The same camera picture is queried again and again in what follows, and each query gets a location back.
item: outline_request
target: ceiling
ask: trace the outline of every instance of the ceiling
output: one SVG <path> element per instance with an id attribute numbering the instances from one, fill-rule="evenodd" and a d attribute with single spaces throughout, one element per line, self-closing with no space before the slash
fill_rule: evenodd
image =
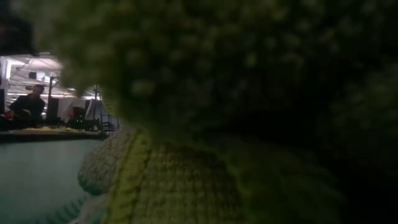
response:
<path id="1" fill-rule="evenodd" d="M 9 76 L 9 89 L 7 93 L 6 108 L 21 95 L 27 95 L 31 92 L 30 88 L 36 84 L 43 85 L 45 90 L 42 99 L 48 103 L 50 77 L 54 77 L 52 82 L 51 96 L 53 98 L 75 97 L 74 89 L 64 88 L 59 85 L 58 75 L 62 70 L 62 64 L 58 59 L 51 55 L 41 55 L 33 57 L 31 55 L 13 55 L 5 56 L 8 62 L 12 63 Z M 37 79 L 29 78 L 30 72 L 36 72 Z M 95 98 L 94 88 L 85 92 L 82 98 Z"/>

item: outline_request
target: dark shirt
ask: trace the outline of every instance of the dark shirt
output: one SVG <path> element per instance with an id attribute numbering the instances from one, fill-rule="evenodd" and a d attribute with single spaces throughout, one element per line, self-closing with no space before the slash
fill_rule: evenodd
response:
<path id="1" fill-rule="evenodd" d="M 19 119 L 38 121 L 42 118 L 44 106 L 45 102 L 42 99 L 32 98 L 31 94 L 28 94 L 18 97 L 9 108 Z M 24 110 L 29 110 L 32 116 L 29 116 Z"/>

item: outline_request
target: knitted stitch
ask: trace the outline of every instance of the knitted stitch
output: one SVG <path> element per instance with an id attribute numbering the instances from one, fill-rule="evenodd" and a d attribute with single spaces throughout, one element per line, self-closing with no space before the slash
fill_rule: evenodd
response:
<path id="1" fill-rule="evenodd" d="M 92 195 L 109 191 L 116 166 L 134 132 L 129 126 L 122 125 L 101 146 L 85 155 L 78 173 L 83 190 Z"/>
<path id="2" fill-rule="evenodd" d="M 139 132 L 120 165 L 104 224 L 244 223 L 234 180 L 214 154 L 151 144 Z"/>
<path id="3" fill-rule="evenodd" d="M 368 76 L 365 85 L 351 85 L 346 90 L 348 97 L 335 102 L 330 117 L 320 125 L 326 148 L 339 145 L 331 151 L 332 155 L 337 159 L 343 155 L 353 158 L 351 166 L 367 169 L 368 176 L 380 175 L 371 173 L 377 169 L 385 175 L 397 176 L 397 74 L 398 63 L 393 63 Z"/>

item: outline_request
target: fuzzy green yarn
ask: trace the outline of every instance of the fuzzy green yarn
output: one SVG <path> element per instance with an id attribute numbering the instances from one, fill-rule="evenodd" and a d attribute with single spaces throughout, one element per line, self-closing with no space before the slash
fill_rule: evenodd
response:
<path id="1" fill-rule="evenodd" d="M 78 173 L 80 186 L 92 195 L 109 192 L 112 178 L 134 130 L 121 126 L 104 143 L 89 152 Z"/>
<path id="2" fill-rule="evenodd" d="M 377 170 L 395 176 L 398 170 L 397 74 L 398 63 L 385 65 L 364 84 L 352 84 L 347 97 L 332 104 L 330 116 L 320 125 L 326 148 L 339 146 L 331 149 L 336 159 L 348 156 L 355 161 L 353 167 L 369 176 Z"/>
<path id="3" fill-rule="evenodd" d="M 213 146 L 235 178 L 249 223 L 340 222 L 344 198 L 311 152 L 238 136 Z"/>
<path id="4" fill-rule="evenodd" d="M 397 45 L 391 0 L 44 2 L 31 18 L 64 84 L 101 85 L 124 119 L 177 141 L 286 108 Z"/>

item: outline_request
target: crocheted yarn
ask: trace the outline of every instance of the crocheted yarn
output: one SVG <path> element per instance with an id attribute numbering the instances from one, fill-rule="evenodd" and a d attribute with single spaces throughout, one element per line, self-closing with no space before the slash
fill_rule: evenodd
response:
<path id="1" fill-rule="evenodd" d="M 109 191 L 116 166 L 134 132 L 131 127 L 122 125 L 100 147 L 84 157 L 78 173 L 79 184 L 84 191 L 92 195 Z"/>
<path id="2" fill-rule="evenodd" d="M 159 146 L 143 132 L 132 138 L 110 197 L 103 224 L 244 223 L 234 180 L 214 154 Z"/>
<path id="3" fill-rule="evenodd" d="M 339 145 L 337 150 L 331 151 L 336 159 L 347 155 L 354 159 L 353 167 L 366 169 L 366 172 L 376 168 L 391 177 L 396 176 L 397 74 L 398 63 L 383 66 L 380 72 L 366 79 L 365 85 L 351 85 L 346 90 L 348 97 L 332 105 L 331 116 L 323 119 L 319 133 L 327 148 Z"/>
<path id="4" fill-rule="evenodd" d="M 391 0 L 25 1 L 64 83 L 168 137 L 333 89 L 398 38 Z"/>
<path id="5" fill-rule="evenodd" d="M 249 223 L 340 223 L 345 199 L 311 152 L 239 136 L 209 150 L 235 178 Z"/>

